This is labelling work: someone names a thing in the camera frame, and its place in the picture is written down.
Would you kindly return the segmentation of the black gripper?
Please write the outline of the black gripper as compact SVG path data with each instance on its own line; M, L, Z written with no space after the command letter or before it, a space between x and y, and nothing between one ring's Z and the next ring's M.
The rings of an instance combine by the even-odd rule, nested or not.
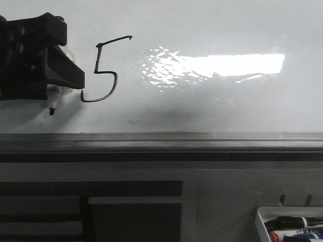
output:
M59 48L66 44L61 16L1 17L1 100L46 99L47 83L83 89L85 73Z

